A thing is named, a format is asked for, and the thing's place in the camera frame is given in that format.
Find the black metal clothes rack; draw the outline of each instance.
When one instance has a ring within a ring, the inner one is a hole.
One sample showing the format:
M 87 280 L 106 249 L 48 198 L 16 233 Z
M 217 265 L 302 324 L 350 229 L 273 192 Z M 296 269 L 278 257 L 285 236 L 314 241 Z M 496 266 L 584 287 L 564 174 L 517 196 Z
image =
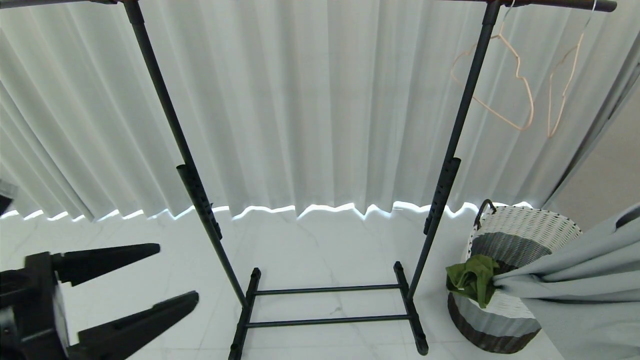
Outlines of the black metal clothes rack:
M 18 6 L 28 6 L 36 4 L 51 4 L 51 3 L 66 3 L 76 2 L 83 0 L 0 0 L 0 8 L 12 8 Z M 598 0 L 595 4 L 593 0 L 455 0 L 455 1 L 482 1 L 486 2 L 486 10 L 482 21 L 482 28 L 479 34 L 479 40 L 474 54 L 471 68 L 468 73 L 467 83 L 460 101 L 460 107 L 451 133 L 451 139 L 447 147 L 447 152 L 442 163 L 440 176 L 436 184 L 435 193 L 433 195 L 433 201 L 431 209 L 424 223 L 424 234 L 426 239 L 417 267 L 412 277 L 411 284 L 409 285 L 404 275 L 402 264 L 396 261 L 394 264 L 394 272 L 396 273 L 397 282 L 395 284 L 380 284 L 380 285 L 365 285 L 365 286 L 337 286 L 328 288 L 306 288 L 306 289 L 282 289 L 282 290 L 258 290 L 260 282 L 260 269 L 254 268 L 251 274 L 251 279 L 246 292 L 243 292 L 242 287 L 238 283 L 237 277 L 228 260 L 225 250 L 222 246 L 222 231 L 218 225 L 216 218 L 212 212 L 212 204 L 209 202 L 209 198 L 204 190 L 198 170 L 196 168 L 189 145 L 185 139 L 184 133 L 178 121 L 178 116 L 173 108 L 172 101 L 169 96 L 169 91 L 164 83 L 160 67 L 156 60 L 156 56 L 151 45 L 151 41 L 147 35 L 145 28 L 145 21 L 140 9 L 138 0 L 89 0 L 96 3 L 116 4 L 122 2 L 127 12 L 129 21 L 133 27 L 136 35 L 136 39 L 140 46 L 140 51 L 145 59 L 149 75 L 153 81 L 154 87 L 160 103 L 163 107 L 164 114 L 166 115 L 169 126 L 171 127 L 173 137 L 177 143 L 182 159 L 183 165 L 177 167 L 180 178 L 184 183 L 184 186 L 193 202 L 193 205 L 200 217 L 200 221 L 204 226 L 204 229 L 211 241 L 211 244 L 220 259 L 220 263 L 227 274 L 229 282 L 236 293 L 238 301 L 242 305 L 242 311 L 238 323 L 236 326 L 236 333 L 234 336 L 233 344 L 230 347 L 230 360 L 240 360 L 242 358 L 242 352 L 244 342 L 249 329 L 262 328 L 262 327 L 279 327 L 279 326 L 293 326 L 293 325 L 320 325 L 327 323 L 355 323 L 355 322 L 377 322 L 385 320 L 408 320 L 413 332 L 413 338 L 415 340 L 415 346 L 419 354 L 425 356 L 429 347 L 427 344 L 426 336 L 422 330 L 420 323 L 420 317 L 416 311 L 413 303 L 413 297 L 415 290 L 417 289 L 420 276 L 424 269 L 431 245 L 435 239 L 440 219 L 444 213 L 445 205 L 449 198 L 451 188 L 456 178 L 456 173 L 460 167 L 461 160 L 455 158 L 456 148 L 460 139 L 460 134 L 467 117 L 468 109 L 472 100 L 474 90 L 480 70 L 484 61 L 491 33 L 496 23 L 500 6 L 523 6 L 528 4 L 542 4 L 549 6 L 561 6 L 566 8 L 581 8 L 581 9 L 594 9 L 599 12 L 612 12 L 617 7 L 615 1 L 610 0 Z M 385 290 L 385 289 L 398 289 L 404 303 L 406 310 L 405 314 L 399 315 L 379 315 L 379 316 L 361 316 L 361 317 L 347 317 L 347 318 L 321 318 L 321 319 L 308 319 L 308 320 L 288 320 L 288 321 L 274 321 L 274 322 L 251 322 L 251 314 L 253 311 L 253 303 L 257 296 L 266 295 L 283 295 L 283 294 L 297 294 L 297 293 L 319 293 L 319 292 L 331 292 L 331 291 L 365 291 L 365 290 Z

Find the woven basket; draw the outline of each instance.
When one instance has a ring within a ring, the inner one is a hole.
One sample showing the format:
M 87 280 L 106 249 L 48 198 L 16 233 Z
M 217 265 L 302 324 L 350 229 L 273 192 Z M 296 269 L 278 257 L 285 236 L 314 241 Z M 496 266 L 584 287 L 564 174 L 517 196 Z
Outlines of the woven basket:
M 491 210 L 484 212 L 489 205 Z M 495 207 L 486 200 L 462 256 L 490 256 L 500 264 L 498 274 L 523 267 L 560 249 L 580 236 L 578 226 L 551 211 L 516 206 Z M 540 324 L 519 298 L 496 290 L 486 308 L 450 293 L 449 314 L 456 327 L 475 346 L 494 353 L 522 350 L 540 331 Z

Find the gray cloth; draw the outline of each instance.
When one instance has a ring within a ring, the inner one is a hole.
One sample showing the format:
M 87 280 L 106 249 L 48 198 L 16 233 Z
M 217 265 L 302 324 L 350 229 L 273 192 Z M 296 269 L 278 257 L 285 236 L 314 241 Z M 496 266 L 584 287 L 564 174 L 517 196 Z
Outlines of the gray cloth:
M 493 281 L 565 359 L 640 360 L 640 204 Z

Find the clothes hanger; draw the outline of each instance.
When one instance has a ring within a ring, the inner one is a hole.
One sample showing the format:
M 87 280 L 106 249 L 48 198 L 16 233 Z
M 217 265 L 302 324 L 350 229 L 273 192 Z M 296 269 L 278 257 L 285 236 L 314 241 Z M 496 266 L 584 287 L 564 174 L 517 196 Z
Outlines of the clothes hanger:
M 580 34 L 580 40 L 578 40 L 578 44 L 576 44 L 574 47 L 569 49 L 569 51 L 567 51 L 566 54 L 564 54 L 564 56 L 562 57 L 562 60 L 560 60 L 560 62 L 558 62 L 556 66 L 554 66 L 554 69 L 551 72 L 551 75 L 549 75 L 549 109 L 547 111 L 547 138 L 549 139 L 553 137 L 553 135 L 556 133 L 556 130 L 558 129 L 558 125 L 560 125 L 560 119 L 562 118 L 562 114 L 564 112 L 564 104 L 566 103 L 566 91 L 569 89 L 569 85 L 571 85 L 571 81 L 573 80 L 573 74 L 575 73 L 575 66 L 576 64 L 578 64 L 578 54 L 580 54 L 580 45 L 582 45 L 584 32 L 587 30 L 589 21 L 591 21 L 591 18 L 593 17 L 593 13 L 596 10 L 597 3 L 598 3 L 598 0 L 593 0 L 593 8 L 591 9 L 591 15 L 589 15 L 587 22 L 584 24 L 584 29 L 582 29 L 582 34 Z M 571 75 L 569 75 L 569 80 L 566 82 L 566 85 L 564 86 L 564 90 L 562 91 L 562 103 L 560 104 L 560 112 L 558 113 L 556 124 L 554 125 L 554 128 L 551 129 L 551 97 L 552 97 L 552 91 L 553 91 L 552 84 L 553 84 L 554 74 L 556 73 L 558 66 L 562 65 L 566 60 L 566 58 L 569 56 L 569 54 L 571 54 L 571 52 L 574 50 L 575 50 L 575 55 L 573 56 L 573 67 L 571 68 Z
M 499 38 L 500 41 L 502 41 L 502 43 L 504 43 L 504 45 L 509 49 L 509 51 L 511 51 L 511 54 L 513 54 L 513 56 L 515 56 L 516 58 L 516 72 L 515 72 L 515 77 L 519 80 L 522 80 L 522 82 L 524 82 L 525 88 L 527 90 L 527 96 L 529 97 L 529 120 L 527 120 L 527 123 L 525 124 L 525 126 L 520 127 L 516 124 L 514 124 L 512 121 L 510 121 L 509 119 L 507 119 L 506 117 L 503 117 L 502 115 L 500 115 L 497 111 L 495 111 L 494 109 L 491 109 L 485 102 L 483 102 L 482 100 L 478 99 L 475 95 L 473 96 L 473 99 L 475 101 L 477 101 L 480 105 L 482 105 L 485 109 L 489 110 L 492 114 L 494 114 L 495 116 L 497 116 L 498 118 L 504 120 L 505 122 L 507 122 L 507 124 L 515 127 L 516 129 L 518 129 L 519 131 L 524 131 L 526 129 L 529 128 L 529 126 L 531 126 L 531 123 L 533 122 L 533 111 L 534 111 L 534 106 L 533 106 L 533 95 L 531 95 L 531 88 L 529 87 L 529 82 L 527 81 L 527 78 L 525 78 L 524 76 L 520 75 L 520 55 L 518 55 L 518 53 L 515 51 L 515 49 L 513 48 L 513 46 L 511 46 L 511 44 L 509 43 L 509 41 L 502 35 L 502 31 L 504 30 L 504 24 L 505 21 L 507 19 L 507 16 L 509 15 L 509 12 L 511 12 L 511 9 L 513 8 L 514 4 L 515 4 L 516 0 L 513 0 L 511 2 L 511 6 L 509 7 L 509 9 L 507 10 L 507 12 L 504 14 L 504 18 L 502 18 L 502 24 L 500 25 L 500 31 L 498 31 L 497 35 L 494 35 L 491 37 L 491 39 L 494 38 Z M 451 78 L 457 82 L 460 86 L 464 86 L 462 84 L 462 82 L 460 82 L 460 80 L 458 80 L 458 78 L 456 78 L 455 74 L 454 74 L 454 69 L 456 67 L 456 64 L 458 62 L 458 60 L 460 60 L 460 58 L 462 58 L 463 56 L 470 56 L 471 52 L 476 48 L 476 46 L 478 45 L 478 43 L 475 43 L 473 45 L 471 45 L 471 47 L 469 48 L 469 50 L 461 53 L 460 55 L 458 55 L 458 57 L 456 57 L 456 59 L 453 61 L 453 64 L 451 65 Z

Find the base crossbar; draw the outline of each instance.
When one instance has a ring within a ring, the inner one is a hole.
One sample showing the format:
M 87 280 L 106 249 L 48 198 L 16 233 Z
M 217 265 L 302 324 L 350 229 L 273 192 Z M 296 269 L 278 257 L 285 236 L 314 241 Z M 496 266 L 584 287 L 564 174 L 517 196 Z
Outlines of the base crossbar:
M 365 286 L 335 286 L 327 288 L 306 288 L 306 289 L 281 289 L 281 290 L 258 290 L 258 283 L 260 282 L 260 269 L 254 268 L 251 274 L 251 281 L 246 291 L 246 300 L 248 307 L 244 307 L 240 319 L 236 325 L 236 335 L 234 336 L 234 342 L 231 344 L 229 352 L 229 360 L 240 360 L 242 358 L 242 352 L 244 348 L 244 341 L 249 329 L 256 329 L 261 327 L 279 327 L 279 326 L 296 326 L 296 325 L 321 325 L 328 323 L 356 323 L 356 322 L 378 322 L 378 321 L 391 321 L 391 320 L 409 320 L 411 330 L 413 332 L 413 338 L 415 340 L 415 346 L 420 355 L 426 355 L 429 352 L 429 346 L 427 344 L 426 336 L 422 330 L 420 324 L 420 316 L 415 309 L 413 299 L 409 295 L 409 284 L 404 276 L 404 269 L 400 261 L 396 261 L 394 264 L 394 272 L 396 273 L 397 284 L 382 284 L 382 285 L 365 285 Z M 398 315 L 380 315 L 380 316 L 359 316 L 350 318 L 328 318 L 328 319 L 305 319 L 305 320 L 285 320 L 285 321 L 273 321 L 273 322 L 251 322 L 251 313 L 253 311 L 253 304 L 255 297 L 258 295 L 285 295 L 285 294 L 300 294 L 300 293 L 322 293 L 333 291 L 362 291 L 362 290 L 387 290 L 387 289 L 399 289 L 404 303 L 404 309 L 406 314 Z

